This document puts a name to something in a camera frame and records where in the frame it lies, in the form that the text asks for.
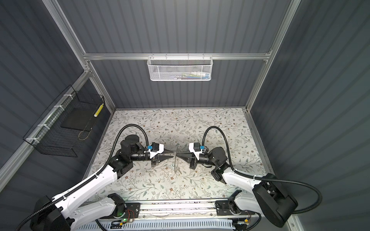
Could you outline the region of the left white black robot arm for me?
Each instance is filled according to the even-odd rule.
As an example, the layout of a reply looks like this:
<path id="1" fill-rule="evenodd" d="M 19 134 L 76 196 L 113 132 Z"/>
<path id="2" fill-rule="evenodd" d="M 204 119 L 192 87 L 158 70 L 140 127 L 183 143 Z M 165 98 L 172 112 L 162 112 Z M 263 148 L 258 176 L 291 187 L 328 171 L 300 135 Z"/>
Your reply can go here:
<path id="1" fill-rule="evenodd" d="M 135 217 L 125 200 L 116 193 L 84 205 L 84 202 L 107 185 L 119 180 L 134 166 L 135 161 L 150 161 L 154 166 L 173 157 L 163 144 L 152 143 L 144 147 L 137 135 L 129 135 L 120 143 L 121 148 L 90 178 L 53 198 L 47 196 L 35 205 L 35 216 L 30 220 L 33 231 L 73 231 L 84 224 L 103 217 L 113 216 L 123 223 Z"/>

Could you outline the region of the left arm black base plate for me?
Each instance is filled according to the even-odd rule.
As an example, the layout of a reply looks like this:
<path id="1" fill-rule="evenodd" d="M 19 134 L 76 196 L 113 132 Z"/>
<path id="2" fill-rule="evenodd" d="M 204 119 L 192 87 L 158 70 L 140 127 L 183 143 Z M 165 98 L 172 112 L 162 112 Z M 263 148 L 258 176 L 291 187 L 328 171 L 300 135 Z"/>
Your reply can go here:
<path id="1" fill-rule="evenodd" d="M 125 203 L 125 205 L 119 205 L 115 208 L 113 213 L 109 216 L 101 217 L 100 219 L 134 219 L 138 218 L 140 212 L 140 203 Z"/>

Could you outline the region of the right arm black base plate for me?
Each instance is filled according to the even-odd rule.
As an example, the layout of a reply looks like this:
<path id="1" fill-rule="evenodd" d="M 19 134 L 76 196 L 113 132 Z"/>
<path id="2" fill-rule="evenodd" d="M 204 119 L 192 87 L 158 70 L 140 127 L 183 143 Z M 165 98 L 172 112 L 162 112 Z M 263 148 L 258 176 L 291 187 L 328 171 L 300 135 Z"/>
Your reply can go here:
<path id="1" fill-rule="evenodd" d="M 217 200 L 214 205 L 218 216 L 251 216 L 256 214 L 253 211 L 240 210 L 234 203 L 229 203 L 228 200 Z"/>

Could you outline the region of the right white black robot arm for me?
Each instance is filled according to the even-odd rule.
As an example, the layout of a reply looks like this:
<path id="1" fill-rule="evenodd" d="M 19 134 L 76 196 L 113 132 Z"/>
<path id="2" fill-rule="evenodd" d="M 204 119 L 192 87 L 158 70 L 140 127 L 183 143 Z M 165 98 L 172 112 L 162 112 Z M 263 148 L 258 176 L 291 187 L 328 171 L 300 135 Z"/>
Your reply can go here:
<path id="1" fill-rule="evenodd" d="M 275 175 L 269 173 L 266 175 L 267 181 L 261 181 L 255 176 L 244 177 L 233 171 L 222 147 L 209 152 L 180 153 L 176 156 L 189 163 L 191 169 L 199 164 L 214 167 L 211 175 L 216 181 L 240 188 L 228 198 L 228 206 L 233 214 L 247 210 L 261 213 L 273 225 L 281 228 L 298 207 L 297 200 L 282 183 L 274 182 Z"/>

